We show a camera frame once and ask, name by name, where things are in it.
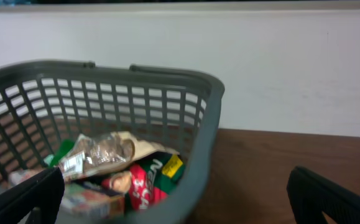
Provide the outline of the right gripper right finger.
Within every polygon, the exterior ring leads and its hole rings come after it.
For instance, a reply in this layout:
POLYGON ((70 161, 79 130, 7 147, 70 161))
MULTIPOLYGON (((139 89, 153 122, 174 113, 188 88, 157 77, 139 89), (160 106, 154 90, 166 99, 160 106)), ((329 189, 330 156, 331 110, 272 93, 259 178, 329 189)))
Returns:
POLYGON ((287 193, 297 224, 360 224, 360 196, 301 166, 287 182, 287 193))

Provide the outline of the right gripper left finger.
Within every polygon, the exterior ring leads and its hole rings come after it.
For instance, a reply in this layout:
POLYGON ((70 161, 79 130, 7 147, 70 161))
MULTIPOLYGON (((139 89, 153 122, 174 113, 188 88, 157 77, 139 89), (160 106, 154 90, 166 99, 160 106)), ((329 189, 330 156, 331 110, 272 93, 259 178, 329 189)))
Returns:
POLYGON ((64 180, 58 168, 45 169, 0 194, 0 223, 54 224, 64 194, 64 180))

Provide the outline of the blue tissue pack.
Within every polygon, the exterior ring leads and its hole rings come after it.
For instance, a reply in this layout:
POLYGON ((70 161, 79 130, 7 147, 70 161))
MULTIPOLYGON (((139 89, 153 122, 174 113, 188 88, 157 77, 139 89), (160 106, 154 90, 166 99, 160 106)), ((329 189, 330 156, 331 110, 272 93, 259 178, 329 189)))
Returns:
POLYGON ((65 185, 60 208, 91 219, 108 219, 124 215, 125 196, 90 182, 65 185))

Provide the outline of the teal toilet wipes pack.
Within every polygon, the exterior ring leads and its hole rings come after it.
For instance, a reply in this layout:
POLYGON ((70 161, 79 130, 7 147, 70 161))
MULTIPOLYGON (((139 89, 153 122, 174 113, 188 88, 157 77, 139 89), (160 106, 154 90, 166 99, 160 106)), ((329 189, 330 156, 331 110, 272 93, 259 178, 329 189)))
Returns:
POLYGON ((44 163, 49 167, 52 164, 54 155, 53 154, 49 154, 44 158, 44 163))

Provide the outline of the beige brown snack bag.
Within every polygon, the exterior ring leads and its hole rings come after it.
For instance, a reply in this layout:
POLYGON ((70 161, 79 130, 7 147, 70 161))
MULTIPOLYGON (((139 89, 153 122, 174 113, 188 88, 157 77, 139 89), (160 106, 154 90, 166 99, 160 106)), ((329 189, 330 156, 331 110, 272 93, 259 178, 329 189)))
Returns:
POLYGON ((139 139, 127 131, 111 132, 93 138, 80 134, 57 166, 64 181, 70 182, 123 170, 155 152, 179 154, 171 147, 139 139))

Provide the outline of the grey plastic basket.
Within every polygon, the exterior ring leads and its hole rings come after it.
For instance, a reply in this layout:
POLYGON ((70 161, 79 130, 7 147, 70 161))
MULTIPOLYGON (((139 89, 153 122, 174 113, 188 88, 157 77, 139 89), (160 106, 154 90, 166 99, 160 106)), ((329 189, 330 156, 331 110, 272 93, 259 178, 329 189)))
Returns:
POLYGON ((171 146, 185 174, 167 202, 117 223, 181 223, 208 181, 224 85, 193 70, 41 60, 0 68, 0 184, 35 168, 65 138, 130 131, 171 146))

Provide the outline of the green coffee bag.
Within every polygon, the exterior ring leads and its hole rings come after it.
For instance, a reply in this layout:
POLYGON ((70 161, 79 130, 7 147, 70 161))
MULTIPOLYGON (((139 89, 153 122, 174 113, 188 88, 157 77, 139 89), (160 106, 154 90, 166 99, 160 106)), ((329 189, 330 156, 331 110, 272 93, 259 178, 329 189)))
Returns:
POLYGON ((176 189, 184 170, 179 155, 155 152, 103 179, 101 186, 124 194, 126 212, 145 210, 176 189))

